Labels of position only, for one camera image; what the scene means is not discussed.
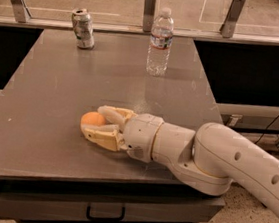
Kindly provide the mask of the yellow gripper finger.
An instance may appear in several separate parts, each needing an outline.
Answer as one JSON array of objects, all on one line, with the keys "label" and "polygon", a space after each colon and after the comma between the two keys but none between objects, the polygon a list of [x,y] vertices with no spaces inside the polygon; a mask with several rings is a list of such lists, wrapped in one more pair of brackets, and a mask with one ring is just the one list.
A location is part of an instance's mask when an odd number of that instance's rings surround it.
[{"label": "yellow gripper finger", "polygon": [[131,109],[115,108],[113,106],[100,106],[98,112],[113,125],[118,125],[121,131],[124,130],[127,121],[137,116]]},{"label": "yellow gripper finger", "polygon": [[85,139],[113,152],[126,149],[124,136],[121,134],[118,125],[86,125],[80,126]]}]

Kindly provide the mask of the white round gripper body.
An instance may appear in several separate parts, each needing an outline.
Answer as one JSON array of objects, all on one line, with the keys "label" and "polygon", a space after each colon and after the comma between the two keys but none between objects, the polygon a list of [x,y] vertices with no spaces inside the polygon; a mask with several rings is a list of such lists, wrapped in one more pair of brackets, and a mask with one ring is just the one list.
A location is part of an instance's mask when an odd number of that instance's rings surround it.
[{"label": "white round gripper body", "polygon": [[145,163],[151,162],[154,139],[163,123],[163,118],[148,113],[138,114],[127,121],[123,136],[130,158]]}]

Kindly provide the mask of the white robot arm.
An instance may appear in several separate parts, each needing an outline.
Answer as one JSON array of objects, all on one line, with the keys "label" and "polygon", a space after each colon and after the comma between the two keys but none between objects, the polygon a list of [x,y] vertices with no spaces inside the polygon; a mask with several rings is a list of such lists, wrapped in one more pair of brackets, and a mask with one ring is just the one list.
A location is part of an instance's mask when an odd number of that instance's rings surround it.
[{"label": "white robot arm", "polygon": [[279,160],[227,126],[209,122],[194,131],[105,105],[85,113],[80,125],[94,144],[160,163],[207,195],[220,196],[237,182],[279,218]]}]

